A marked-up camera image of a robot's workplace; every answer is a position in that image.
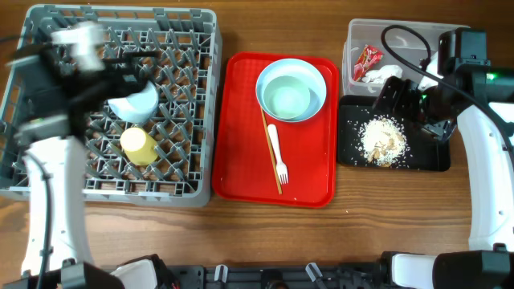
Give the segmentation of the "rice food scraps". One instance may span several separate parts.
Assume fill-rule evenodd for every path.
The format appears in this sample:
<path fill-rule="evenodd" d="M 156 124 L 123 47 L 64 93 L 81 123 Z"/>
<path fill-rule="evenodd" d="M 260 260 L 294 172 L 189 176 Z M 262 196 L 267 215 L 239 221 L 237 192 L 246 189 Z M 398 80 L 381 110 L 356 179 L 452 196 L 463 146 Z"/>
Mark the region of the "rice food scraps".
<path fill-rule="evenodd" d="M 351 165 L 391 168 L 402 165 L 410 155 L 404 124 L 389 116 L 372 116 L 369 120 L 348 121 Z"/>

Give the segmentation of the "clear plastic wrapper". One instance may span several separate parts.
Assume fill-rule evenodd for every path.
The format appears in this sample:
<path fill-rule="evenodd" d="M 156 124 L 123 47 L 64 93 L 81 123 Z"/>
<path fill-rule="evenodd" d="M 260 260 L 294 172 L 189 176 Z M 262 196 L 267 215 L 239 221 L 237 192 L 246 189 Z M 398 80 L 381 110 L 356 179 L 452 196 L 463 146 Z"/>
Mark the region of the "clear plastic wrapper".
<path fill-rule="evenodd" d="M 378 70 L 369 70 L 361 77 L 363 83 L 383 84 L 389 77 L 402 77 L 403 70 L 398 65 L 385 65 Z"/>

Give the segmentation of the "yellow plastic cup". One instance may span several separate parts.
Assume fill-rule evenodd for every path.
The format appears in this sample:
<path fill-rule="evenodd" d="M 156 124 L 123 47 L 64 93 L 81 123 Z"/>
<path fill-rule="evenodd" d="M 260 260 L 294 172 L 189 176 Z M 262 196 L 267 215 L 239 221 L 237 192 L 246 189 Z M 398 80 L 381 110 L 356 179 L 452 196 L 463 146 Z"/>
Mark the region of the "yellow plastic cup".
<path fill-rule="evenodd" d="M 149 165 L 158 158 L 154 150 L 157 142 L 142 128 L 125 130 L 120 136 L 120 145 L 134 165 Z"/>

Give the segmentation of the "red sauce packet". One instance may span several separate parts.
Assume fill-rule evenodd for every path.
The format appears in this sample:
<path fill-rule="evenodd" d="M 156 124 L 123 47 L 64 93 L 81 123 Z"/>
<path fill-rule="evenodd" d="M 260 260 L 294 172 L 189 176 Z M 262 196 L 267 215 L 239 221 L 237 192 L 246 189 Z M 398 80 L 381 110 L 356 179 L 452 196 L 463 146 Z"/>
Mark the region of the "red sauce packet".
<path fill-rule="evenodd" d="M 383 52 L 378 48 L 365 45 L 357 62 L 353 66 L 353 81 L 359 81 L 377 63 L 381 61 Z"/>

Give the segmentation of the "wooden chopstick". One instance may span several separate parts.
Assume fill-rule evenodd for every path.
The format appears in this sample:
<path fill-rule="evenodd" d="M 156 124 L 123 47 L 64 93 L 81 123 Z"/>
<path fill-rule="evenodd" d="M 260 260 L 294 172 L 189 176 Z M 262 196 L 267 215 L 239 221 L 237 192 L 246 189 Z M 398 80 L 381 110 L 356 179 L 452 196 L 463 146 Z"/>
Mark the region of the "wooden chopstick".
<path fill-rule="evenodd" d="M 276 187 L 277 187 L 277 190 L 278 190 L 278 195 L 282 195 L 283 194 L 283 190 L 282 190 L 282 186 L 281 186 L 281 184 L 279 182 L 278 173 L 276 172 L 275 154 L 273 153 L 271 140 L 270 140 L 269 133 L 268 133 L 268 130 L 267 130 L 266 116 L 265 116 L 264 110 L 262 108 L 259 108 L 259 110 L 260 110 L 260 115 L 261 115 L 261 119 L 262 119 L 262 123 L 263 123 L 263 130 L 264 130 L 265 137 L 266 137 L 266 140 L 267 140 L 267 147 L 268 147 L 268 151 L 269 151 L 270 158 L 271 158 L 271 165 L 272 165 L 272 170 L 273 170 L 274 177 L 275 177 L 275 184 L 276 184 Z"/>

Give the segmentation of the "mint green bowl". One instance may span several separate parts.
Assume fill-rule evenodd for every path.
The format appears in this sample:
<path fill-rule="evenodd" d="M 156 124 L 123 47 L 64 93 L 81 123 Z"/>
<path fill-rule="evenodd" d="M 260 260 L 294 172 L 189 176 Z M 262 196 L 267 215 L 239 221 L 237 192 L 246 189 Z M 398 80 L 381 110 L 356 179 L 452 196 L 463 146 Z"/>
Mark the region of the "mint green bowl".
<path fill-rule="evenodd" d="M 292 120 L 302 115 L 310 104 L 308 86 L 293 76 L 280 76 L 262 86 L 260 97 L 264 110 L 278 120 Z"/>

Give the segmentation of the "large pale blue plate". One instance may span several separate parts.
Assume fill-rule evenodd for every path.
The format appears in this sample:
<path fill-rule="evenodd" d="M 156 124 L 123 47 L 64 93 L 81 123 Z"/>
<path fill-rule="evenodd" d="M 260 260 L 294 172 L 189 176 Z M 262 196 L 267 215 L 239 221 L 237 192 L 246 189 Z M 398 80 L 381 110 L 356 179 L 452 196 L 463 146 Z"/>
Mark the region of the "large pale blue plate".
<path fill-rule="evenodd" d="M 292 120 L 280 121 L 297 123 L 314 117 L 324 106 L 328 89 L 320 71 L 310 63 L 300 59 L 280 59 L 270 63 L 260 72 L 255 85 L 255 95 L 259 106 L 264 110 L 263 102 L 260 97 L 262 86 L 269 83 L 274 78 L 286 75 L 296 77 L 308 86 L 310 91 L 310 104 L 302 115 Z"/>

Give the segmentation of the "white plastic fork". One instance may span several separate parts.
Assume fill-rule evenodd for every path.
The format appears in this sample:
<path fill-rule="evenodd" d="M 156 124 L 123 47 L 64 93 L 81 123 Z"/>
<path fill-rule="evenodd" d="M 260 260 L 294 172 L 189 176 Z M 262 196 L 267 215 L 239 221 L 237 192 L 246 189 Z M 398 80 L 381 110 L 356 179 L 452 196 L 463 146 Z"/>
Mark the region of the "white plastic fork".
<path fill-rule="evenodd" d="M 267 126 L 267 131 L 270 137 L 273 153 L 275 155 L 275 169 L 278 174 L 279 183 L 281 185 L 286 185 L 288 183 L 288 168 L 282 159 L 277 128 L 274 124 L 269 124 Z"/>

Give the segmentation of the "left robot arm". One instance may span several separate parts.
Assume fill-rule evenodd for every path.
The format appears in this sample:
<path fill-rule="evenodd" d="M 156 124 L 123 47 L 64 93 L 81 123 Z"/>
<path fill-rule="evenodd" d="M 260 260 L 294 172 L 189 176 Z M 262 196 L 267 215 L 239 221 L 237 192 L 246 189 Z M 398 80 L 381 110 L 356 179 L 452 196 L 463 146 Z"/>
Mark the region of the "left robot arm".
<path fill-rule="evenodd" d="M 64 75 L 52 45 L 18 49 L 14 68 L 35 110 L 14 136 L 25 163 L 30 188 L 27 251 L 20 279 L 7 288 L 158 288 L 155 256 L 133 259 L 107 272 L 96 267 L 88 244 L 84 216 L 87 153 L 86 113 L 105 100 L 142 92 L 148 80 L 133 67 L 148 52 L 129 52 L 116 59 L 86 58 L 93 69 Z"/>

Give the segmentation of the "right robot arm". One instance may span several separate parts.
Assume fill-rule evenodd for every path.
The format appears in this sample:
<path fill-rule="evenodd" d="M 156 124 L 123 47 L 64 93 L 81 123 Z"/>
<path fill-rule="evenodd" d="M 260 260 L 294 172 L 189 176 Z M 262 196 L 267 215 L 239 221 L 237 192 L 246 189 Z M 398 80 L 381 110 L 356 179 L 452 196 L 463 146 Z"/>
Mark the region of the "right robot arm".
<path fill-rule="evenodd" d="M 437 59 L 437 71 L 428 70 Z M 375 283 L 401 288 L 510 288 L 513 285 L 513 72 L 487 58 L 486 34 L 458 28 L 439 37 L 414 70 L 434 81 L 386 80 L 374 107 L 409 120 L 436 140 L 459 131 L 471 188 L 466 251 L 430 256 L 385 252 Z"/>

